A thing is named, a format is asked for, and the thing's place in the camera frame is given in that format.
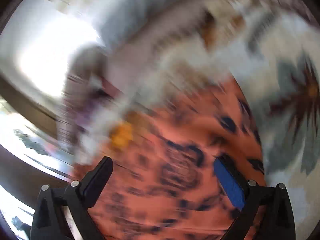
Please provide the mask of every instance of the orange blanket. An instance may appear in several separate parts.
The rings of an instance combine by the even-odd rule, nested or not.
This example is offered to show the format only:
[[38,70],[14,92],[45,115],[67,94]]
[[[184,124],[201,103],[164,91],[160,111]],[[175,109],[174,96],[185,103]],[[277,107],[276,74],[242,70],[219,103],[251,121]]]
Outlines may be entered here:
[[[220,239],[239,213],[214,174],[213,161],[221,154],[246,179],[265,185],[259,135],[233,78],[141,114],[133,130],[126,149],[102,146],[115,167],[89,213],[107,239]],[[90,169],[76,166],[75,177]]]

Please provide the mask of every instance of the bolt head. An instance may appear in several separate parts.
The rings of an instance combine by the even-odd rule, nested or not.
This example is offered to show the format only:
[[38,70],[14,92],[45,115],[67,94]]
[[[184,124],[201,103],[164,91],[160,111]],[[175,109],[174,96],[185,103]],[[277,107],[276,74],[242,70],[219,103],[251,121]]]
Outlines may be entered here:
[[250,180],[248,181],[248,184],[249,184],[249,186],[251,186],[251,187],[255,187],[255,186],[257,185],[256,181],[253,180],[253,179],[250,179]]
[[45,185],[43,185],[43,186],[41,187],[41,189],[42,189],[43,191],[48,190],[48,188],[49,188],[49,185],[47,185],[47,184],[45,184]]
[[77,187],[79,185],[79,181],[74,180],[73,182],[71,182],[71,187]]
[[280,188],[280,189],[285,189],[285,184],[279,183],[278,185],[279,185],[279,188]]

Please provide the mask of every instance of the yellow object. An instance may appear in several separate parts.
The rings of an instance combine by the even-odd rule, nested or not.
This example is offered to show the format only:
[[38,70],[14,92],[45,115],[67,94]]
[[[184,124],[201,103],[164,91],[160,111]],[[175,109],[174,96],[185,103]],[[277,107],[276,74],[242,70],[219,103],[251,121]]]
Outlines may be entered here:
[[112,147],[123,149],[133,140],[132,125],[128,122],[121,123],[110,136]]

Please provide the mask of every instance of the blue gripper pad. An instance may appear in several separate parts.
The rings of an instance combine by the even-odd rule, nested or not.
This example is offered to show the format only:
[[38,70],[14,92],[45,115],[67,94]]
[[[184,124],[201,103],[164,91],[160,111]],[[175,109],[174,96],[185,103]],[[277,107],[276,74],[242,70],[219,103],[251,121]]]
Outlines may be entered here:
[[244,193],[236,180],[219,159],[214,161],[213,170],[233,206],[242,210],[245,204]]

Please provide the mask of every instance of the black spot pattern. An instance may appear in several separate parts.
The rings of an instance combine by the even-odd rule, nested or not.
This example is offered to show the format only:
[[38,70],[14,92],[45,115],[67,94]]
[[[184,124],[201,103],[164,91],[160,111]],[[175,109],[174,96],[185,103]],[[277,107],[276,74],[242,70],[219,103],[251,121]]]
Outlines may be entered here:
[[223,146],[228,144],[228,141],[223,137],[216,134],[210,134],[209,146]]
[[232,219],[236,219],[239,214],[240,214],[240,210],[238,210],[237,208],[235,208],[234,210],[230,211],[230,217]]
[[248,134],[248,131],[247,131],[247,129],[245,128],[245,126],[244,126],[243,123],[241,124],[241,130],[242,130],[242,132],[243,132],[244,134]]
[[216,240],[219,237],[221,237],[221,236],[219,236],[219,235],[208,235],[205,238],[203,238],[202,240]]
[[227,211],[228,210],[228,207],[224,204],[224,203],[222,203],[222,209],[224,210],[224,211]]
[[173,166],[169,163],[162,165],[160,170],[160,183],[162,185],[175,187],[180,190],[195,188],[200,183],[201,174],[188,163]]
[[161,227],[152,227],[150,229],[150,233],[152,233],[153,235],[156,235],[160,230],[161,230]]
[[161,196],[162,194],[165,194],[170,197],[178,196],[178,193],[175,190],[167,189],[165,187],[157,187],[157,186],[149,186],[145,195]]
[[196,109],[194,109],[194,107],[189,106],[189,108],[190,108],[190,110],[191,110],[191,111],[193,111],[193,112],[195,112],[195,113],[197,113],[197,114],[198,114],[198,111],[197,111]]
[[168,104],[168,108],[169,108],[170,110],[172,110],[172,111],[176,111],[176,110],[177,110],[177,107],[176,107],[174,104],[172,104],[172,103],[169,103],[169,104]]
[[219,118],[220,125],[227,131],[231,133],[236,133],[237,126],[235,122],[228,116],[223,116]]
[[134,171],[130,171],[131,173],[131,176],[134,178],[134,179],[137,179],[139,181],[144,181],[143,177],[141,176],[141,174],[139,173],[136,173]]
[[220,195],[212,195],[201,201],[198,207],[195,209],[196,211],[208,211],[214,208],[217,204],[220,203]]
[[247,161],[252,165],[252,167],[256,171],[261,171],[262,174],[264,174],[263,163],[262,163],[261,160],[258,160],[258,159],[247,159]]
[[122,203],[124,201],[124,196],[122,194],[119,194],[119,193],[113,193],[111,195],[111,199],[115,203]]
[[145,155],[138,154],[138,162],[139,162],[139,165],[142,166],[143,168],[145,169],[149,168],[149,159]]
[[184,234],[186,240],[196,240],[196,236],[194,234]]
[[177,222],[178,220],[176,219],[164,219],[162,220],[161,224],[162,224],[162,227],[169,228],[169,227],[173,227]]
[[188,210],[189,210],[189,208],[188,208],[189,205],[188,204],[189,204],[188,201],[185,200],[185,199],[179,200],[177,211],[178,211],[179,216],[181,218],[187,218],[188,217]]
[[251,114],[251,110],[250,110],[250,107],[248,106],[248,104],[241,99],[238,99],[238,101],[239,101],[241,113],[247,114],[249,117],[251,117],[252,114]]
[[144,196],[144,192],[138,188],[135,188],[135,187],[128,187],[127,193],[131,194],[131,195],[139,196],[139,197]]
[[176,125],[181,125],[184,123],[188,123],[190,116],[187,111],[176,110],[173,114],[173,119]]
[[186,147],[186,151],[191,155],[186,156],[191,160],[197,167],[201,167],[204,162],[204,153],[195,145],[189,145]]
[[261,140],[260,140],[260,136],[259,136],[258,130],[253,131],[253,135],[254,135],[255,139],[257,140],[257,143],[259,145],[261,145]]
[[219,110],[221,109],[222,104],[221,104],[221,102],[219,101],[219,99],[217,99],[216,96],[214,96],[214,99],[213,99],[212,103],[213,103],[213,105],[214,105],[217,109],[219,109]]

